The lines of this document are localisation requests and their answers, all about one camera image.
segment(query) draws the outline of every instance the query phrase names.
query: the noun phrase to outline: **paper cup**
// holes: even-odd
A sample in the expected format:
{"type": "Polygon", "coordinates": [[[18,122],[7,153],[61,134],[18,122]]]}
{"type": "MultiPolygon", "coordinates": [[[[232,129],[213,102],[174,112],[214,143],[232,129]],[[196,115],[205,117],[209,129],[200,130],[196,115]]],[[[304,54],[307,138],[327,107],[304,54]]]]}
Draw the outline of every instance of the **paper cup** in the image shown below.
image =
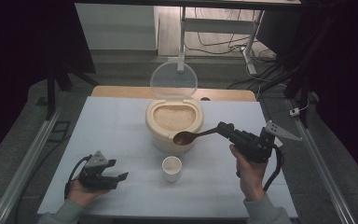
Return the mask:
{"type": "Polygon", "coordinates": [[[165,158],[162,162],[162,174],[164,179],[168,182],[175,182],[178,180],[181,169],[182,162],[177,157],[170,156],[165,158]]]}

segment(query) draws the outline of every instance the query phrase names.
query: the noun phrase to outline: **hand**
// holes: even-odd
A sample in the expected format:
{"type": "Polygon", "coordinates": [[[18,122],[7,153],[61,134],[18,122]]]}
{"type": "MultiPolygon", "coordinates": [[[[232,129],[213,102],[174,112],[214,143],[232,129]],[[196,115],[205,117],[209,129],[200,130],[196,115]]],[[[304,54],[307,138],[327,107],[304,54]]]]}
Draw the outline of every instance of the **hand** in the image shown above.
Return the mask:
{"type": "Polygon", "coordinates": [[[76,178],[71,183],[71,187],[69,188],[68,198],[85,208],[89,206],[96,197],[103,195],[109,192],[110,190],[111,189],[109,190],[86,189],[80,184],[80,182],[76,178]]]}
{"type": "Polygon", "coordinates": [[[229,146],[231,153],[237,158],[237,171],[241,173],[241,190],[246,201],[256,201],[266,194],[263,190],[263,177],[267,164],[247,161],[246,158],[234,147],[229,146]]]}

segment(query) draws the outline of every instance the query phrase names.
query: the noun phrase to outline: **cable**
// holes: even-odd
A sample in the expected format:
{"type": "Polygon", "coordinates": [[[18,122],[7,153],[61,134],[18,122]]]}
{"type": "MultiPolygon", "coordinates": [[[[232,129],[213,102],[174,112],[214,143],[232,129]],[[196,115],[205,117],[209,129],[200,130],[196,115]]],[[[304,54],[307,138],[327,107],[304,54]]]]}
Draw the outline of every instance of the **cable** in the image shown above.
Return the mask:
{"type": "MultiPolygon", "coordinates": [[[[260,74],[260,76],[262,76],[263,74],[267,73],[267,71],[268,71],[269,69],[271,69],[274,65],[276,65],[276,63],[275,63],[275,64],[272,64],[270,67],[268,67],[264,72],[262,72],[262,73],[260,74]]],[[[252,80],[251,80],[251,79],[247,79],[247,80],[244,80],[244,81],[234,82],[234,83],[232,83],[231,85],[229,85],[229,86],[227,87],[227,90],[231,89],[231,88],[232,88],[233,86],[235,86],[235,85],[244,84],[244,83],[246,83],[246,82],[248,82],[248,81],[252,81],[252,80]]]]}
{"type": "Polygon", "coordinates": [[[226,20],[231,19],[232,18],[232,11],[233,9],[226,9],[225,12],[229,11],[229,15],[226,17],[226,20]]]}
{"type": "Polygon", "coordinates": [[[77,170],[77,168],[79,167],[79,165],[83,162],[83,161],[88,161],[89,159],[91,159],[92,155],[89,155],[87,157],[83,157],[80,161],[77,162],[77,164],[75,165],[75,168],[72,170],[72,173],[69,175],[68,178],[68,182],[66,182],[65,184],[65,191],[63,192],[63,198],[67,199],[68,198],[68,194],[69,194],[69,188],[71,187],[71,182],[73,181],[73,177],[75,174],[75,171],[77,170]]]}
{"type": "MultiPolygon", "coordinates": [[[[271,76],[273,72],[275,72],[275,70],[277,70],[278,68],[280,68],[282,65],[280,63],[275,63],[276,66],[271,70],[269,71],[268,73],[266,73],[262,78],[263,79],[266,79],[267,77],[271,76]]],[[[251,87],[256,84],[257,82],[259,82],[259,80],[255,81],[254,83],[252,83],[249,87],[248,87],[248,90],[251,89],[251,87]]]]}
{"type": "Polygon", "coordinates": [[[210,54],[227,54],[227,53],[230,53],[230,52],[232,52],[232,51],[234,51],[236,49],[236,48],[232,48],[231,50],[225,51],[225,52],[210,52],[210,51],[207,51],[207,50],[204,50],[204,49],[191,49],[186,45],[186,43],[184,43],[184,44],[185,44],[185,47],[187,49],[189,49],[189,50],[196,50],[196,51],[201,51],[201,52],[210,53],[210,54]]]}
{"type": "Polygon", "coordinates": [[[271,49],[263,49],[260,52],[258,52],[257,56],[255,56],[255,51],[252,49],[252,53],[253,53],[253,57],[251,56],[252,60],[254,60],[257,63],[275,63],[275,62],[277,62],[276,58],[270,58],[270,60],[266,60],[266,59],[260,57],[260,54],[267,50],[271,50],[271,49]]]}
{"type": "MultiPolygon", "coordinates": [[[[196,7],[194,7],[194,13],[195,13],[195,16],[196,16],[196,18],[197,18],[197,8],[196,8],[196,7]]],[[[204,15],[203,15],[203,13],[202,13],[202,8],[200,8],[200,13],[201,13],[201,15],[202,15],[202,18],[205,18],[204,15]]],[[[249,36],[247,36],[247,37],[244,37],[244,38],[232,40],[233,37],[234,37],[234,35],[232,35],[232,36],[231,36],[231,39],[230,39],[229,41],[220,42],[220,43],[218,42],[218,43],[213,43],[213,44],[204,44],[204,43],[202,43],[202,41],[201,41],[200,32],[197,32],[197,36],[198,36],[199,42],[200,42],[200,44],[201,44],[202,46],[216,46],[216,45],[228,44],[228,47],[229,47],[229,48],[230,48],[230,43],[231,43],[231,42],[237,42],[237,41],[241,41],[241,40],[245,40],[245,39],[248,39],[248,38],[249,38],[249,36]]]]}
{"type": "Polygon", "coordinates": [[[251,75],[251,73],[249,72],[248,66],[246,66],[246,74],[247,74],[249,77],[253,78],[253,79],[256,79],[256,80],[259,80],[259,81],[270,82],[270,80],[267,80],[267,79],[264,79],[264,78],[253,77],[253,76],[251,75]]]}
{"type": "Polygon", "coordinates": [[[307,105],[304,107],[304,108],[301,108],[301,109],[298,109],[298,111],[301,111],[301,110],[304,110],[304,109],[307,109],[307,107],[310,105],[310,100],[307,100],[307,105]]]}
{"type": "Polygon", "coordinates": [[[284,156],[281,152],[281,149],[278,148],[276,145],[274,145],[273,148],[275,149],[275,154],[277,157],[277,166],[275,167],[275,171],[272,173],[272,175],[269,177],[268,181],[266,182],[266,185],[263,188],[264,191],[267,191],[269,189],[269,185],[271,185],[272,181],[275,179],[275,177],[277,177],[284,164],[284,156]]]}
{"type": "Polygon", "coordinates": [[[22,191],[20,193],[19,196],[19,200],[17,202],[16,205],[16,212],[14,214],[14,222],[16,224],[19,223],[19,209],[20,209],[20,204],[21,204],[21,199],[22,199],[22,195],[24,194],[24,192],[27,190],[31,180],[34,178],[34,175],[37,173],[37,171],[40,169],[40,167],[42,166],[42,164],[46,161],[46,159],[50,156],[50,154],[55,151],[62,143],[64,143],[66,140],[68,140],[69,138],[71,138],[71,134],[69,134],[69,136],[63,138],[43,159],[42,161],[39,163],[39,165],[37,165],[37,167],[34,169],[34,171],[31,173],[30,177],[28,178],[24,188],[22,188],[22,191]]]}
{"type": "Polygon", "coordinates": [[[305,48],[310,41],[318,34],[319,26],[315,25],[315,27],[312,28],[312,32],[310,32],[309,38],[302,41],[299,46],[296,47],[296,49],[293,49],[289,54],[276,59],[277,62],[285,62],[286,60],[291,60],[292,57],[295,57],[303,48],[305,48]]]}

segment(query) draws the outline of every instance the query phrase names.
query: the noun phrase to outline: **gray sleeve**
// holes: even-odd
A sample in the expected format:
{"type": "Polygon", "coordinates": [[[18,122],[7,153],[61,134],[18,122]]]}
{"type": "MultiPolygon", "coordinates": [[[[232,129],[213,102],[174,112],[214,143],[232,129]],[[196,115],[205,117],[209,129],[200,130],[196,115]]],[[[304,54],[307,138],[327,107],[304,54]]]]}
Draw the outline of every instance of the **gray sleeve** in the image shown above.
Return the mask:
{"type": "Polygon", "coordinates": [[[67,199],[56,214],[44,214],[37,224],[76,224],[83,211],[82,206],[67,199]]]}
{"type": "Polygon", "coordinates": [[[270,223],[270,224],[291,224],[289,216],[287,216],[286,210],[282,207],[275,207],[269,200],[269,196],[266,195],[253,202],[247,202],[243,200],[243,204],[249,213],[249,224],[257,223],[270,223]]]}

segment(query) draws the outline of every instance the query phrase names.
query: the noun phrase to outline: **white tabletop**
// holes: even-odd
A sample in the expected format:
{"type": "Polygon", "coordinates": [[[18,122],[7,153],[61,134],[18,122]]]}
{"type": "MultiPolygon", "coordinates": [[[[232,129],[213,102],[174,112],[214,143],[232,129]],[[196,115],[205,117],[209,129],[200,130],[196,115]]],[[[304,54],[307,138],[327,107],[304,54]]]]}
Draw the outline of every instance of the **white tabletop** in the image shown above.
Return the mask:
{"type": "MultiPolygon", "coordinates": [[[[63,203],[63,186],[76,163],[101,150],[117,160],[103,172],[125,181],[94,201],[86,214],[104,217],[248,217],[242,200],[240,180],[229,141],[215,133],[196,139],[195,146],[179,156],[183,169],[175,183],[162,177],[161,163],[169,156],[153,145],[145,125],[145,111],[151,100],[89,97],[57,168],[38,213],[56,213],[63,203]]],[[[219,121],[233,123],[238,130],[260,134],[266,125],[257,102],[200,102],[204,110],[201,131],[219,121]]],[[[275,154],[269,160],[265,181],[275,169],[275,154]]],[[[297,217],[282,172],[268,189],[276,206],[297,217]]]]}

